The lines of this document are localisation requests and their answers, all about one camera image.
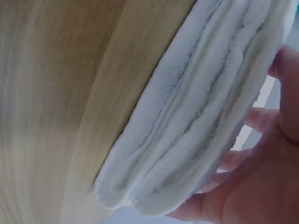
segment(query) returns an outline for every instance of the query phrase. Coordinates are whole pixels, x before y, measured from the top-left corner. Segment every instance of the finger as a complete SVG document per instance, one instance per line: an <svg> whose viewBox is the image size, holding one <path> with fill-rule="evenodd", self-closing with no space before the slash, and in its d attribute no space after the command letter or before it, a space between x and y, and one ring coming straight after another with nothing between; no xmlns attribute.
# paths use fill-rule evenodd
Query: finger
<svg viewBox="0 0 299 224"><path fill-rule="evenodd" d="M266 125L279 113L279 110L253 107L245 119L245 125L263 133Z"/></svg>
<svg viewBox="0 0 299 224"><path fill-rule="evenodd" d="M224 172L224 173L215 173L212 177L212 179L204 185L204 187L201 189L202 192L208 192L212 189L218 187L220 184L225 182L230 175L230 172Z"/></svg>
<svg viewBox="0 0 299 224"><path fill-rule="evenodd" d="M219 168L226 171L233 171L251 154L251 148L242 151L231 150L225 155Z"/></svg>
<svg viewBox="0 0 299 224"><path fill-rule="evenodd" d="M205 199L205 193L194 195L167 216L182 221L208 221L210 218L203 208L205 206Z"/></svg>
<svg viewBox="0 0 299 224"><path fill-rule="evenodd" d="M284 46L277 54L270 75L281 82L280 126L285 136L299 143L299 53Z"/></svg>

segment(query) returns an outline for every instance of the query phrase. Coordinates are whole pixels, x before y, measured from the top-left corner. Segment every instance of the light wood panel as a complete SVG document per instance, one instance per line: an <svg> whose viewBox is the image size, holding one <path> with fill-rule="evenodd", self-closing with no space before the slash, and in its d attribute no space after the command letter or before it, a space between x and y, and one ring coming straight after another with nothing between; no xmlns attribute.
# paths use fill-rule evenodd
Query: light wood panel
<svg viewBox="0 0 299 224"><path fill-rule="evenodd" d="M88 194L195 0L0 0L0 223L97 223Z"/></svg>

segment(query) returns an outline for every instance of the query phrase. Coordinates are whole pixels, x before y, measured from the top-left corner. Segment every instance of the stack of towels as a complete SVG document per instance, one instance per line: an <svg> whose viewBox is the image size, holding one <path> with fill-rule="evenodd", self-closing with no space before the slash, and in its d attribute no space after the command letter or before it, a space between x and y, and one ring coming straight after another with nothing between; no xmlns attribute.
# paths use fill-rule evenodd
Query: stack of towels
<svg viewBox="0 0 299 224"><path fill-rule="evenodd" d="M96 179L100 204L161 216L200 190L233 146L297 3L195 3Z"/></svg>

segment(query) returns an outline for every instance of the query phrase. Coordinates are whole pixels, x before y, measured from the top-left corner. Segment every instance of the hand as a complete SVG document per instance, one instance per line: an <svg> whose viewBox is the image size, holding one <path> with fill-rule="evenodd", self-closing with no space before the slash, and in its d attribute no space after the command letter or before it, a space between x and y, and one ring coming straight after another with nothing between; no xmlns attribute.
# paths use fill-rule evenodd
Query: hand
<svg viewBox="0 0 299 224"><path fill-rule="evenodd" d="M299 223L299 53L284 46L270 75L281 82L279 110L253 108L246 125L258 144L230 151L205 186L170 217L216 224Z"/></svg>

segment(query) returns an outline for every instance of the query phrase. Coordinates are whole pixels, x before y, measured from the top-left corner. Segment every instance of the towel fold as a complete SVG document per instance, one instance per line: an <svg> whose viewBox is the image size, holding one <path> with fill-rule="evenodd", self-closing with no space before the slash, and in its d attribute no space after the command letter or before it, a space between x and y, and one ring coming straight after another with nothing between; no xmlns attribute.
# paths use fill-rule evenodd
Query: towel fold
<svg viewBox="0 0 299 224"><path fill-rule="evenodd" d="M238 135L298 0L198 0L95 182L99 203L149 216L185 202Z"/></svg>

